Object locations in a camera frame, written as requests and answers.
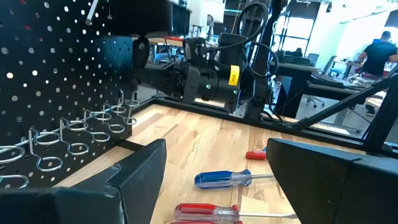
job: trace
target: wooden table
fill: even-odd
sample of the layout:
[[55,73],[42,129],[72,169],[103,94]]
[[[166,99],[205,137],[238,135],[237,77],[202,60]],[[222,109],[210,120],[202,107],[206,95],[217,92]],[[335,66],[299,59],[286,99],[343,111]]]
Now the wooden table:
[[[268,138],[282,138],[335,149],[358,152],[305,138],[282,134],[245,124],[238,124],[200,114],[152,105],[136,114],[139,122],[133,127],[133,142],[146,145],[158,138],[167,142],[167,165],[162,188],[151,223],[170,223],[174,207],[183,202],[238,205],[243,212],[294,212],[275,179],[255,180],[248,187],[223,190],[200,190],[193,178],[200,172],[214,170],[242,171],[253,174],[271,173],[268,162],[244,158],[247,151],[262,150]],[[72,186],[101,172],[132,152],[120,147],[97,158],[57,186]],[[280,218],[244,218],[245,224],[300,223]]]

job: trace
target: pegboard hole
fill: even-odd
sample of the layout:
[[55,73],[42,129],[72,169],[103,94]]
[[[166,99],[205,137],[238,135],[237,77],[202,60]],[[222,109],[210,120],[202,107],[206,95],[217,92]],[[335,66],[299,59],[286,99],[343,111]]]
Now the pegboard hole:
[[1,53],[3,53],[3,54],[8,54],[8,49],[5,48],[5,47],[2,47],[2,48],[1,48]]

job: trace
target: black metal frame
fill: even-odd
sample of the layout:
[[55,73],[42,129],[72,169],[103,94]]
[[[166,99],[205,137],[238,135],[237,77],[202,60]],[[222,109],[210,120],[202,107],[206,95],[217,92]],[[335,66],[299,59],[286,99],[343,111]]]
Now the black metal frame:
[[[376,115],[373,123],[366,131],[362,138],[357,136],[350,136],[347,134],[336,133],[324,129],[314,128],[313,124],[317,124],[321,120],[340,112],[341,110],[355,105],[360,101],[364,101],[366,98],[373,96],[379,91],[390,88],[391,91],[387,92],[387,95],[382,103],[382,106]],[[325,109],[324,111],[315,114],[309,118],[302,119],[296,123],[285,122],[284,124],[275,124],[271,118],[259,117],[259,119],[251,118],[237,118],[231,116],[223,108],[217,106],[211,106],[204,103],[194,102],[190,105],[181,103],[167,95],[156,94],[151,99],[143,102],[140,106],[135,108],[132,112],[138,113],[146,109],[150,105],[162,105],[170,108],[179,110],[185,110],[192,113],[203,114],[219,119],[225,119],[241,124],[247,124],[258,128],[269,129],[272,131],[278,131],[286,134],[293,134],[303,138],[309,138],[316,141],[327,142],[330,144],[336,144],[343,147],[349,147],[352,149],[358,149],[372,154],[383,154],[385,156],[398,158],[398,150],[386,151],[382,149],[384,141],[389,134],[394,122],[398,117],[398,105],[392,101],[398,97],[398,75],[380,81],[378,84],[371,88],[365,89],[332,107]]]

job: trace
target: red screwdriver handle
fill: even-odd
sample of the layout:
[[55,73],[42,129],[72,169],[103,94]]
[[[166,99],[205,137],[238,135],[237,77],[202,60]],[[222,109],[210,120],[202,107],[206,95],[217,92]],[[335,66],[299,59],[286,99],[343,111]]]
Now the red screwdriver handle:
[[255,159],[255,160],[266,160],[267,152],[264,151],[252,151],[246,153],[247,159]]

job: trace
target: black pegboard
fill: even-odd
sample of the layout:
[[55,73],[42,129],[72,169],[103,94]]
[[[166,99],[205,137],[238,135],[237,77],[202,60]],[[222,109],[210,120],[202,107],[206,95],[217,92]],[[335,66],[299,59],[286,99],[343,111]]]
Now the black pegboard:
[[[0,146],[27,139],[31,126],[51,131],[59,127],[60,118],[82,119],[85,109],[100,111],[104,103],[115,105],[120,89],[129,98],[131,89],[120,68],[130,67],[132,39],[112,36],[107,2],[98,5],[92,25],[86,25],[90,6],[84,0],[0,1]],[[23,158],[0,164],[0,175],[29,176],[28,187],[53,186],[131,136],[131,127],[115,114],[110,123],[123,124],[126,131],[121,134],[111,133],[94,119],[88,123],[89,130],[107,132],[111,140],[99,143],[88,133],[65,130],[68,142],[88,144],[90,152],[65,157],[66,144],[61,142],[34,146],[42,157],[63,160],[60,170],[41,172],[26,144]],[[16,152],[0,154],[0,160]],[[3,180],[0,187],[18,187],[19,181]]]

